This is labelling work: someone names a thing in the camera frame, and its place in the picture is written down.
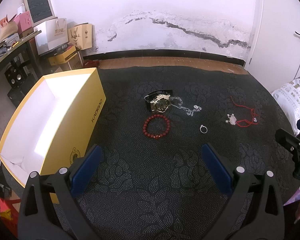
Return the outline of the yellow open cardboard box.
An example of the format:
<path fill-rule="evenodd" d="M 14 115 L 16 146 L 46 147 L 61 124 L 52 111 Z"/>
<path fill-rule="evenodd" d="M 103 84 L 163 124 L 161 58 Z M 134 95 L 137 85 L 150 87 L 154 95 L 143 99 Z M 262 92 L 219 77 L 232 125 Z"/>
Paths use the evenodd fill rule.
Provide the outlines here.
<path fill-rule="evenodd" d="M 97 68 L 42 76 L 26 94 L 0 140 L 0 160 L 25 187 L 30 173 L 56 173 L 87 151 L 106 102 Z"/>

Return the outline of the dark red floor item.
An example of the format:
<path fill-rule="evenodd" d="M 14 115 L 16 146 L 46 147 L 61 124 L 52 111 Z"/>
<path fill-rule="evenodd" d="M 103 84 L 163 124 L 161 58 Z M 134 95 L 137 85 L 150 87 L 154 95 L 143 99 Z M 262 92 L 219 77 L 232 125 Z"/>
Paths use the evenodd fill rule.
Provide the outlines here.
<path fill-rule="evenodd" d="M 83 67 L 84 68 L 98 68 L 100 62 L 98 60 L 85 60 Z"/>

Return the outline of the brown paper shopping bag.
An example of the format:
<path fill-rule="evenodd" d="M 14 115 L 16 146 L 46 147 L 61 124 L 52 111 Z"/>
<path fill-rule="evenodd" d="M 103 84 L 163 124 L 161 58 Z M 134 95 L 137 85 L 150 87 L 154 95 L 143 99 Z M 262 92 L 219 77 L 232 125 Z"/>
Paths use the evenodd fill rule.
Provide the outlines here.
<path fill-rule="evenodd" d="M 92 47 L 92 24 L 83 23 L 68 29 L 69 42 L 80 50 Z"/>

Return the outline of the white printed plastic bag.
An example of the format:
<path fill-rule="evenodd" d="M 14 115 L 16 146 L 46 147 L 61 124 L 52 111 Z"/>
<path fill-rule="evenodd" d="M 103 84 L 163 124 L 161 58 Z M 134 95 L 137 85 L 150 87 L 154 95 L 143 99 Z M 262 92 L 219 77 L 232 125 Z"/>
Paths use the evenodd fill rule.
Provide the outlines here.
<path fill-rule="evenodd" d="M 289 120 L 294 135 L 300 130 L 297 122 L 300 120 L 300 77 L 285 83 L 271 94 Z"/>

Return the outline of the brown cardboard box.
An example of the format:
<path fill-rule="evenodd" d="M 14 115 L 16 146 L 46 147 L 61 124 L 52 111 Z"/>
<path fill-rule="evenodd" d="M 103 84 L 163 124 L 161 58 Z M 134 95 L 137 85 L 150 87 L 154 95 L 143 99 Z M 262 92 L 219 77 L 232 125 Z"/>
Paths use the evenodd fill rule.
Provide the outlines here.
<path fill-rule="evenodd" d="M 76 54 L 72 55 L 66 63 L 59 65 L 62 69 L 62 71 L 68 71 L 68 70 L 76 70 L 76 69 L 82 69 L 83 68 L 83 58 L 78 51 Z"/>

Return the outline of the pink box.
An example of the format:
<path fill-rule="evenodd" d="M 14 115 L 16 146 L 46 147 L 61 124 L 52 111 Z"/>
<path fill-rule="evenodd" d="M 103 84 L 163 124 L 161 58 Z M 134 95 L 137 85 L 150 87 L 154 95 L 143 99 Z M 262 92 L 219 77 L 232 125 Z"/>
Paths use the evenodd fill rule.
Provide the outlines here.
<path fill-rule="evenodd" d="M 23 12 L 15 17 L 14 22 L 18 27 L 18 34 L 32 28 L 32 20 L 29 11 Z"/>

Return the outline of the black speaker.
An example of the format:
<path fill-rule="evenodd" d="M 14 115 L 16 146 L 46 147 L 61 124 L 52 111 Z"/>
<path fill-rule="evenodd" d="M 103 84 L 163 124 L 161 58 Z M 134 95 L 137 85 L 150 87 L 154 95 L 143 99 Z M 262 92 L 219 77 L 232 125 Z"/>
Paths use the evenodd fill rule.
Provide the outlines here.
<path fill-rule="evenodd" d="M 5 71 L 5 77 L 11 87 L 16 87 L 25 81 L 27 75 L 22 67 L 10 66 Z"/>

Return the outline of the gold black wrist watch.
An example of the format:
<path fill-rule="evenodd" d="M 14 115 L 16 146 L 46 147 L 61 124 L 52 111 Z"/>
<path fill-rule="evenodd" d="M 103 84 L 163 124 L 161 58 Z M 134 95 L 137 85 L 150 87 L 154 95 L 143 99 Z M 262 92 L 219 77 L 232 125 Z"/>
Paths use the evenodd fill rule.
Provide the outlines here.
<path fill-rule="evenodd" d="M 164 113 L 171 105 L 172 89 L 155 90 L 144 97 L 147 109 L 151 113 Z"/>

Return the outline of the white paper shopping bag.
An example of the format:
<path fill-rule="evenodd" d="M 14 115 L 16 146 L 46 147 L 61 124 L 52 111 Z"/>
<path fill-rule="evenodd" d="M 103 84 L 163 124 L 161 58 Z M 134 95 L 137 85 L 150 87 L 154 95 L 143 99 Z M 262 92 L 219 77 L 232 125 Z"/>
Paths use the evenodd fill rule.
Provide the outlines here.
<path fill-rule="evenodd" d="M 45 21 L 35 26 L 34 31 L 41 31 L 35 37 L 39 55 L 47 53 L 69 41 L 66 18 L 55 18 Z"/>

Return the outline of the flat yellow box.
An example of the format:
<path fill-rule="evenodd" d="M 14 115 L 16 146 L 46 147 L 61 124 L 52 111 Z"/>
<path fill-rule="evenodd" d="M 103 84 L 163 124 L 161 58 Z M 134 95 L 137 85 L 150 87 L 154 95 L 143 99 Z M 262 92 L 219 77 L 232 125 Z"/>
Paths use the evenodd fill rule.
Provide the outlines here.
<path fill-rule="evenodd" d="M 75 46 L 69 46 L 66 51 L 49 57 L 48 61 L 51 66 L 67 63 L 76 54 L 76 51 Z"/>

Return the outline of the framed blackboard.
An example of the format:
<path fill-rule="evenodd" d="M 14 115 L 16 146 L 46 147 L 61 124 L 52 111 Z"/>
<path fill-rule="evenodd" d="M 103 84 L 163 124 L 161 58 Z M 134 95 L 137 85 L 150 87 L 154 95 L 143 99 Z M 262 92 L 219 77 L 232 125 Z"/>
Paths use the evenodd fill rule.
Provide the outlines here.
<path fill-rule="evenodd" d="M 23 0 L 23 2 L 26 11 L 30 13 L 33 27 L 56 17 L 50 0 Z"/>

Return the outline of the black desk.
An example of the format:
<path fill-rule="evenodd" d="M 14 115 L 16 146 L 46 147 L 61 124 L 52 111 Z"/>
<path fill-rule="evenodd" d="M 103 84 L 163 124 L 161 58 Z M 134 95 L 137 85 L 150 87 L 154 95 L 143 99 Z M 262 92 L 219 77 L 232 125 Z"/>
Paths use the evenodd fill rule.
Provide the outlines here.
<path fill-rule="evenodd" d="M 0 72 L 6 67 L 8 63 L 10 63 L 15 57 L 17 57 L 22 51 L 26 51 L 30 60 L 30 64 L 32 65 L 34 72 L 38 78 L 43 76 L 42 67 L 39 64 L 38 56 L 35 55 L 30 40 L 39 35 L 42 31 L 38 30 L 29 36 L 20 40 L 20 42 L 14 46 L 10 51 L 4 54 L 0 58 Z"/>

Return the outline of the white door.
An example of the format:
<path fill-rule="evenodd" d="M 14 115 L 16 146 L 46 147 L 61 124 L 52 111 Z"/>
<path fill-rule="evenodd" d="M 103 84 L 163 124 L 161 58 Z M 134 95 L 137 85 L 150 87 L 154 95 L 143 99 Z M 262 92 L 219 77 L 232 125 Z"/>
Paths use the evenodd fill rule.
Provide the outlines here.
<path fill-rule="evenodd" d="M 274 90 L 300 76 L 300 1 L 261 0 L 260 25 L 246 70 Z"/>

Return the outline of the black patterned tablecloth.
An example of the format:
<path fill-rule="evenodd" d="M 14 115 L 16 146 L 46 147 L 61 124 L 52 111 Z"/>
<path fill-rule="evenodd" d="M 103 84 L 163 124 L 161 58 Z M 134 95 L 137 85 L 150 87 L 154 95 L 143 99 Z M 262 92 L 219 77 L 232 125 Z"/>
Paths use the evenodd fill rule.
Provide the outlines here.
<path fill-rule="evenodd" d="M 253 76 L 180 66 L 98 73 L 106 103 L 89 145 L 103 158 L 77 201 L 102 239 L 200 239 L 226 202 L 201 158 L 205 143 L 250 173 L 273 171 L 284 202 L 299 187 L 275 141 L 290 123 Z M 161 89 L 183 108 L 167 110 L 171 130 L 155 140 L 142 132 L 144 97 Z"/>

